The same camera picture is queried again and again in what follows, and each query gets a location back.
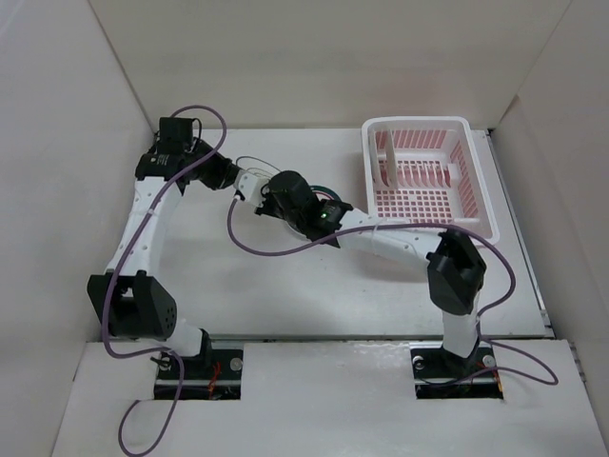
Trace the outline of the green red rimmed plate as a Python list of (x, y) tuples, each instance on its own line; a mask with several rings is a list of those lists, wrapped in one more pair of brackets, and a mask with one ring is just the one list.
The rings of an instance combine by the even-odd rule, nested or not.
[[(309, 187), (313, 191), (313, 193), (316, 194), (318, 197), (321, 197), (321, 198), (327, 199), (327, 200), (341, 201), (340, 195), (331, 188), (321, 186), (321, 185), (310, 185)], [(296, 238), (301, 239), (301, 240), (305, 239), (305, 236), (297, 230), (297, 228), (294, 224), (289, 223), (289, 222), (286, 222), (285, 224), (286, 224), (287, 228), (292, 232), (292, 234)]]

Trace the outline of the orange sunburst plate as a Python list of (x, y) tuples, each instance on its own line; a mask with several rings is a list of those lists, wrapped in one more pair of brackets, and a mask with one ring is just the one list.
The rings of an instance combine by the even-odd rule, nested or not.
[(369, 141), (370, 163), (375, 183), (384, 189), (398, 184), (395, 150), (390, 130), (375, 130)]

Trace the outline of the white plate flower outline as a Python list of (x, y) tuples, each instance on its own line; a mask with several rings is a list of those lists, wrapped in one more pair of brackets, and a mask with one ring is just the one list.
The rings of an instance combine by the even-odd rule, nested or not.
[(235, 159), (235, 164), (258, 177), (271, 178), (282, 170), (266, 160), (252, 156), (242, 155)]

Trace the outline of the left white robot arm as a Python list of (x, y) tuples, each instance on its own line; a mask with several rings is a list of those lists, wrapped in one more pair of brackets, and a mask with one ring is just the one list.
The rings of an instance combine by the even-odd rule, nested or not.
[(151, 149), (135, 170), (134, 197), (122, 239), (102, 274), (88, 279), (88, 297), (102, 340), (149, 340), (180, 356), (194, 378), (212, 369), (208, 334), (178, 315), (175, 299), (156, 275), (170, 219), (191, 182), (233, 186), (240, 170), (201, 137), (198, 118), (163, 117)]

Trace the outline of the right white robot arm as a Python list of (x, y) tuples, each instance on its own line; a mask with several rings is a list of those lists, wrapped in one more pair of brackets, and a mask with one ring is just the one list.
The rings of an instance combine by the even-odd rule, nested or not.
[(390, 228), (351, 205), (321, 199), (296, 171), (282, 171), (262, 186), (259, 215), (287, 222), (310, 242), (371, 253), (424, 271), (429, 297), (442, 312), (442, 368), (460, 375), (480, 344), (476, 330), (486, 264), (470, 237), (458, 230)]

